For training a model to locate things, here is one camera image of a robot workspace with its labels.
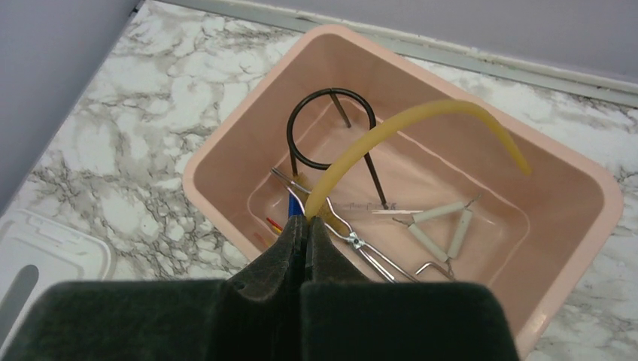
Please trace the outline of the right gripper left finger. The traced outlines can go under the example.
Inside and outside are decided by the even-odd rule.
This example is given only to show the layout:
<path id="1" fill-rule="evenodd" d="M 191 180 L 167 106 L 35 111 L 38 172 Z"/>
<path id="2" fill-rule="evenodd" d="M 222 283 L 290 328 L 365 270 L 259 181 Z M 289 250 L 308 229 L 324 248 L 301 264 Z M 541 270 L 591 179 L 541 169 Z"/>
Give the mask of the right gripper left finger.
<path id="1" fill-rule="evenodd" d="M 49 288 L 6 360 L 300 360 L 305 218 L 228 279 Z"/>

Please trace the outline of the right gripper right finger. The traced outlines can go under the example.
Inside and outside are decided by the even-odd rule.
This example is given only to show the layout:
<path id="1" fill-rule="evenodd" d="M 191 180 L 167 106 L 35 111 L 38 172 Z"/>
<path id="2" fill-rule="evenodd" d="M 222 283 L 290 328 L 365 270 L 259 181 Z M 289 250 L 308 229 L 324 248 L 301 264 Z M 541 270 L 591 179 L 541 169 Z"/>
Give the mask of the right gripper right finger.
<path id="1" fill-rule="evenodd" d="M 494 294 L 466 282 L 333 281 L 327 228 L 309 221 L 313 278 L 301 287 L 303 360 L 517 360 Z"/>

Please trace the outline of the red yellow green spoon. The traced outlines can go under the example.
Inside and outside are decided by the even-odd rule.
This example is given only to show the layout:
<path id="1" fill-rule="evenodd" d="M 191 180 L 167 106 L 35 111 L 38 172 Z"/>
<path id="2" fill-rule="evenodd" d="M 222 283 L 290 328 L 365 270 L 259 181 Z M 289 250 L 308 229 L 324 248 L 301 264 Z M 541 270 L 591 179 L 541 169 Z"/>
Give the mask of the red yellow green spoon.
<path id="1" fill-rule="evenodd" d="M 272 231 L 276 234 L 276 235 L 280 235 L 283 231 L 283 227 L 280 226 L 276 221 L 274 221 L 272 218 L 267 217 L 266 221 L 269 223 L 269 225 L 271 226 Z"/>

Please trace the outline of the yellow rubber tube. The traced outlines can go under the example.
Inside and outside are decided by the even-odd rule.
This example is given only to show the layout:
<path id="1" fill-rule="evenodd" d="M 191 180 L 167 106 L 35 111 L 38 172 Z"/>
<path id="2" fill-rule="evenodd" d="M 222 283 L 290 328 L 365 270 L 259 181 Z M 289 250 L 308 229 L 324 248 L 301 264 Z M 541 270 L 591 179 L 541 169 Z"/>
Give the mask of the yellow rubber tube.
<path id="1" fill-rule="evenodd" d="M 462 100 L 437 100 L 417 105 L 402 111 L 385 120 L 381 125 L 369 130 L 356 140 L 332 165 L 322 174 L 313 187 L 304 205 L 307 220 L 316 217 L 327 200 L 328 195 L 343 176 L 370 150 L 405 128 L 431 117 L 448 114 L 466 114 L 482 121 L 505 147 L 525 175 L 532 173 L 529 162 L 520 151 L 512 136 L 501 123 L 482 106 Z"/>

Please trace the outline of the metal crucible tongs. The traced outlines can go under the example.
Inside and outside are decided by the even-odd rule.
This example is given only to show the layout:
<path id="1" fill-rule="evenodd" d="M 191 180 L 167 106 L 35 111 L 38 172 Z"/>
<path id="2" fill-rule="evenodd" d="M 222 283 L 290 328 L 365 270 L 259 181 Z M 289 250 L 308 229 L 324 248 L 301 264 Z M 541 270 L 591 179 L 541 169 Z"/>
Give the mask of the metal crucible tongs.
<path id="1" fill-rule="evenodd" d="M 294 193 L 298 198 L 305 214 L 305 202 L 311 194 L 311 190 L 305 187 L 296 178 L 290 178 L 277 168 L 271 168 L 270 172 L 284 185 L 286 190 Z M 408 281 L 418 282 L 418 280 L 398 266 L 394 261 L 385 256 L 380 250 L 375 248 L 369 242 L 363 240 L 354 230 L 352 225 L 343 217 L 338 215 L 333 207 L 333 203 L 328 197 L 316 214 L 324 222 L 325 227 L 336 238 L 348 244 L 350 248 L 366 262 L 378 275 L 386 281 L 396 283 L 395 275 L 384 267 L 385 264 L 397 271 Z"/>

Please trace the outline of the pink plastic bin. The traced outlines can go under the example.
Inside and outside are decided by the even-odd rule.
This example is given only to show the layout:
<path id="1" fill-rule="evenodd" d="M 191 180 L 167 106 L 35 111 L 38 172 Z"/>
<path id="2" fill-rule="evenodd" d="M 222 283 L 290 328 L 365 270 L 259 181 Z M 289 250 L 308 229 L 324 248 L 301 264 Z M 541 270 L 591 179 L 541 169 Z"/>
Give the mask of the pink plastic bin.
<path id="1" fill-rule="evenodd" d="M 440 99 L 477 102 L 433 73 L 342 26 L 303 35 L 191 157 L 188 199 L 248 258 L 273 241 L 287 191 L 270 172 L 290 173 L 287 121 L 310 93 L 349 89 L 378 122 Z M 472 201 L 457 279 L 488 286 L 526 357 L 612 234 L 623 196 L 602 166 L 493 106 L 532 168 L 524 175 L 475 117 L 450 114 L 392 135 L 371 155 L 387 201 L 425 210 Z"/>

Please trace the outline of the black wire tripod stand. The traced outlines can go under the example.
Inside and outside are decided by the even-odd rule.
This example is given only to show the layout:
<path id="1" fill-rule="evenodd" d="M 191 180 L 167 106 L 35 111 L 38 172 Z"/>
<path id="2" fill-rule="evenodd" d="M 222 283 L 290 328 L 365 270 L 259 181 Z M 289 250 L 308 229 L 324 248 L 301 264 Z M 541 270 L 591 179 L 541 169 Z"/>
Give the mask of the black wire tripod stand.
<path id="1" fill-rule="evenodd" d="M 309 170 L 317 181 L 338 153 L 378 124 L 371 104 L 353 90 L 328 87 L 306 95 L 293 108 L 286 124 L 290 169 L 294 176 Z M 337 203 L 390 203 L 370 153 L 330 193 Z"/>

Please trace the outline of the white plastic tray lid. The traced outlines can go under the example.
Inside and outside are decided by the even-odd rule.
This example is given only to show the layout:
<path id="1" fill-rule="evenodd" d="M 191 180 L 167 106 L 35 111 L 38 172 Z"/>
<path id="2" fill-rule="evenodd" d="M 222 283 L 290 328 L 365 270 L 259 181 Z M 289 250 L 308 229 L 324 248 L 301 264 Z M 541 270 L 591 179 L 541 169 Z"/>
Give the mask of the white plastic tray lid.
<path id="1" fill-rule="evenodd" d="M 107 280 L 114 252 L 104 241 L 18 209 L 1 218 L 1 353 L 32 304 L 51 286 Z"/>

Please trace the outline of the glass thermometer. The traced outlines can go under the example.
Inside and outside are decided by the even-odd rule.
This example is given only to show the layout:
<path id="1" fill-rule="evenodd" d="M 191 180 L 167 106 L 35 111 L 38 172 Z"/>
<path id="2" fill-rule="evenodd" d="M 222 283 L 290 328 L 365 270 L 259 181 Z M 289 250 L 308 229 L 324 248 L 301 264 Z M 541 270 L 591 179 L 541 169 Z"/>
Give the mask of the glass thermometer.
<path id="1" fill-rule="evenodd" d="M 372 214 L 417 214 L 423 209 L 405 209 L 399 208 L 396 203 L 387 203 L 386 206 L 377 203 L 335 203 L 334 208 L 345 212 L 365 212 Z"/>

